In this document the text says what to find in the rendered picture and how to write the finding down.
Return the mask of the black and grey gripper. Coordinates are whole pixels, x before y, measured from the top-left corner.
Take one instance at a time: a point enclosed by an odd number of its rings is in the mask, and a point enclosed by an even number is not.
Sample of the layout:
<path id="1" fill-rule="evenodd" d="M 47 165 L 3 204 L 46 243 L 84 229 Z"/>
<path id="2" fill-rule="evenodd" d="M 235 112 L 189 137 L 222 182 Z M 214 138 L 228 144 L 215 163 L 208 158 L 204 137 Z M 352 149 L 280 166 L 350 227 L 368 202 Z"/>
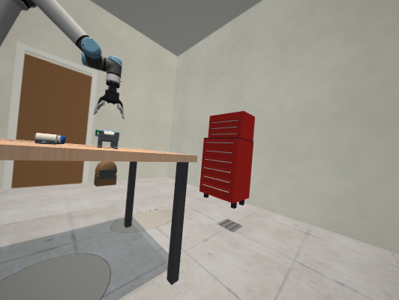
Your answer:
<path id="1" fill-rule="evenodd" d="M 122 115 L 122 118 L 125 120 L 125 114 L 123 110 L 123 105 L 122 102 L 119 100 L 119 93 L 116 92 L 116 89 L 119 88 L 119 84 L 117 82 L 113 82 L 112 80 L 106 81 L 106 84 L 109 86 L 109 90 L 105 91 L 105 99 L 104 96 L 100 97 L 97 106 L 95 107 L 94 114 L 98 112 L 98 110 L 105 105 L 105 101 L 108 103 L 111 103 L 113 105 L 117 104 L 117 108 L 120 110 L 120 113 Z M 100 104 L 98 106 L 98 104 Z M 121 108 L 122 109 L 121 109 Z M 122 112 L 123 110 L 123 112 Z"/>

